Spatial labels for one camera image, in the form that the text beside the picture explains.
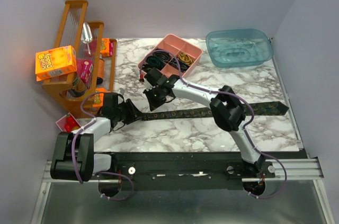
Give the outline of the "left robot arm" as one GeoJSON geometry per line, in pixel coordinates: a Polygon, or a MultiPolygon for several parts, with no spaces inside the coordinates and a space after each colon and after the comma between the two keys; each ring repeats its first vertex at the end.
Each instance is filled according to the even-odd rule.
{"type": "Polygon", "coordinates": [[[72,132],[58,134],[50,167],[54,180],[78,181],[81,184],[100,172],[106,179],[114,178],[118,167],[108,154],[95,154],[94,143],[110,133],[119,123],[128,125],[141,119],[141,112],[130,99],[121,94],[101,92],[103,105],[97,116],[72,132]]]}

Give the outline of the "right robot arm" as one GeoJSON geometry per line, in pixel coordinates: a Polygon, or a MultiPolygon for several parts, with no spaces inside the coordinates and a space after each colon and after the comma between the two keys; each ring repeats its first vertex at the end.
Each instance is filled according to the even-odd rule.
{"type": "Polygon", "coordinates": [[[245,174],[256,177],[263,171],[265,157],[246,131],[244,105],[248,103],[237,96],[231,87],[208,88],[185,81],[177,75],[166,77],[155,68],[141,74],[139,80],[145,84],[143,93],[151,111],[168,102],[169,97],[190,100],[209,108],[215,124],[231,135],[240,150],[245,174]]]}

